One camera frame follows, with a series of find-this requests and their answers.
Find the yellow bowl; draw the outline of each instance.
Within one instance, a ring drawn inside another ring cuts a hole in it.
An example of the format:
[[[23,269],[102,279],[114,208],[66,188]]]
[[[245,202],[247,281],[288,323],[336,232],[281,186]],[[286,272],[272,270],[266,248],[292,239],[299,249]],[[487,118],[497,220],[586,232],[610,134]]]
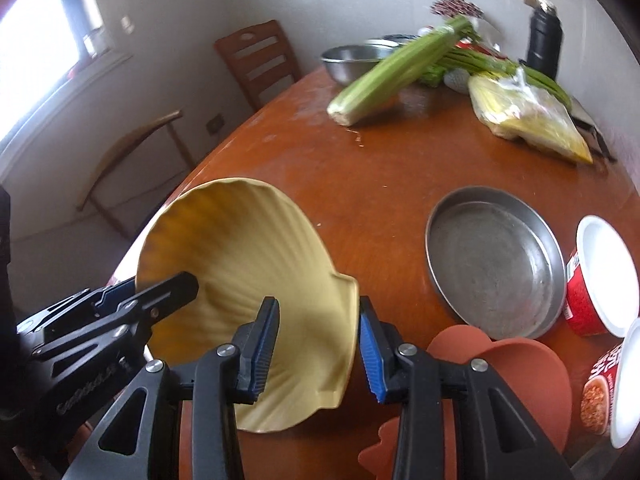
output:
[[[149,346],[169,365],[200,358],[255,319],[265,296],[280,302],[280,330],[264,393],[237,405],[238,428],[280,431],[336,408],[349,379],[358,283],[340,274],[300,208],[275,187],[224,178],[175,200],[146,237],[136,274],[143,290],[181,270],[200,290],[156,324]]]

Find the wooden table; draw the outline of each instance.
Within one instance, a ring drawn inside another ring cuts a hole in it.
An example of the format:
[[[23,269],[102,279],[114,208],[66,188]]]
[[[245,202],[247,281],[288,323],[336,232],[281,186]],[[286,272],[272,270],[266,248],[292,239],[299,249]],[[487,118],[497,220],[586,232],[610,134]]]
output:
[[[264,180],[283,190],[317,226],[335,267],[356,277],[382,320],[425,348],[456,321],[430,283],[424,230],[431,209],[461,186],[504,189],[532,206],[555,233],[565,260],[580,219],[609,221],[640,262],[640,198],[619,164],[579,166],[524,144],[494,137],[476,119],[469,98],[446,88],[409,88],[391,110],[345,128],[325,108],[338,88],[324,71],[306,76],[240,126],[176,189],[168,202],[203,182],[228,176]],[[135,273],[145,232],[112,282]],[[591,365],[617,341],[580,338],[563,319],[541,338],[564,361],[574,394],[566,456],[594,441],[578,416]],[[342,405],[295,428],[240,437],[248,480],[368,479],[357,463],[396,413],[379,406],[356,357]]]

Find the green vegetable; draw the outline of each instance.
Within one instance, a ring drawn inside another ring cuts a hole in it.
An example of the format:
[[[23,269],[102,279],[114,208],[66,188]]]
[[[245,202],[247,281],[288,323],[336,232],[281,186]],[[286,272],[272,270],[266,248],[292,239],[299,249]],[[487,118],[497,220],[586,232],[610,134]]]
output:
[[[481,72],[501,73],[505,75],[515,75],[519,65],[510,59],[497,59],[468,48],[453,47],[438,61],[439,66],[448,70],[463,68],[471,75]],[[527,75],[527,83],[538,88],[547,90],[558,101],[560,101],[567,111],[571,111],[571,98],[553,79],[547,77],[542,72],[533,70],[525,66],[524,72]]]
[[[468,19],[456,16],[447,20],[426,36],[399,48],[347,86],[329,103],[327,113],[338,124],[351,126],[416,81],[466,36],[475,36]]]
[[[442,78],[447,73],[447,69],[438,64],[427,67],[427,70],[420,76],[420,82],[430,86],[431,88],[436,88],[440,83],[442,83]]]

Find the red cup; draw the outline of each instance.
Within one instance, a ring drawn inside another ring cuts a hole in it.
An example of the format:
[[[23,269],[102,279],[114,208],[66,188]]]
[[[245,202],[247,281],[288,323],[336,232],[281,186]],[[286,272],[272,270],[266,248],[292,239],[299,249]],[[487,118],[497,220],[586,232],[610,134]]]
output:
[[[566,264],[566,301],[562,313],[577,335],[596,335],[608,332],[600,320],[596,307],[589,296],[587,285],[584,283],[577,248],[571,253],[569,263]]]
[[[563,313],[572,330],[623,338],[638,317],[638,274],[622,238],[602,218],[585,216],[578,224],[566,275]]]
[[[580,419],[586,430],[609,435],[615,448],[624,446],[640,422],[640,319],[625,340],[596,361],[582,390]]]

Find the metal pan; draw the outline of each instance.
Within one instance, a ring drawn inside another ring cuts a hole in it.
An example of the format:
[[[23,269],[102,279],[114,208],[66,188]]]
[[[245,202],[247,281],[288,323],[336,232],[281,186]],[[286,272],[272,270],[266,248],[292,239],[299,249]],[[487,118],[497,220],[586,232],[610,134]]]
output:
[[[434,287],[455,314],[492,339],[537,338],[564,305],[564,260],[532,208],[490,187],[463,187],[429,218],[427,262]]]

